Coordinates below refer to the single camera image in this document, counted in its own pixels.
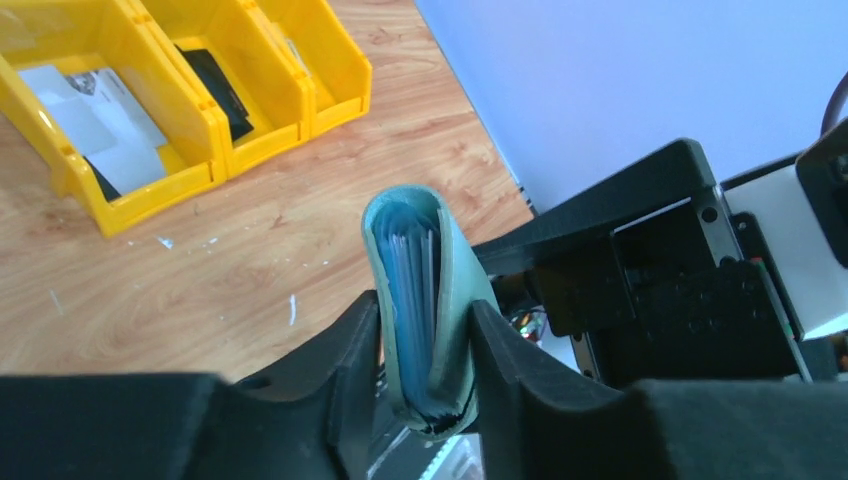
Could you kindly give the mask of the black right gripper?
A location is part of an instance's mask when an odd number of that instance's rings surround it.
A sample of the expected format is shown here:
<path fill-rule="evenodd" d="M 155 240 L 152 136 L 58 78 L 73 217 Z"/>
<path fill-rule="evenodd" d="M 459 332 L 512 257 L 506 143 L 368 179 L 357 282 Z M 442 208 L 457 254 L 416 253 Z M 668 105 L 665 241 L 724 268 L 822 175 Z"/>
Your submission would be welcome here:
<path fill-rule="evenodd" d="M 683 204 L 717 185 L 700 143 L 672 141 L 473 248 L 491 275 L 531 268 L 552 335 L 605 385 L 812 375 L 756 218 Z"/>

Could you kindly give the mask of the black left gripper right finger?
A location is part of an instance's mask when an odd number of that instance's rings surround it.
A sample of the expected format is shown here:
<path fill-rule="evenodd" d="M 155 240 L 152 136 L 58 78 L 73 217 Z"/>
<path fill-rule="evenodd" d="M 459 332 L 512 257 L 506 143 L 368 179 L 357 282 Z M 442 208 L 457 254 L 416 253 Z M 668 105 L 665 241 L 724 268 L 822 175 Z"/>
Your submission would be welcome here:
<path fill-rule="evenodd" d="M 643 380 L 616 390 L 484 301 L 469 335 L 490 479 L 843 479 L 843 383 Z"/>

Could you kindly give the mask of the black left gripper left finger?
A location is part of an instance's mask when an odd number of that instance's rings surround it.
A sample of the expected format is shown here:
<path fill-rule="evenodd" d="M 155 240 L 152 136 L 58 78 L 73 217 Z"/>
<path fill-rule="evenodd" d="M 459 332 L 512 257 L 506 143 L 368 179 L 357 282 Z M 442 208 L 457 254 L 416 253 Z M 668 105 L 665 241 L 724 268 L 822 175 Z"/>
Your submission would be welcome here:
<path fill-rule="evenodd" d="M 379 308 L 236 383 L 212 373 L 5 376 L 5 479 L 363 479 Z"/>

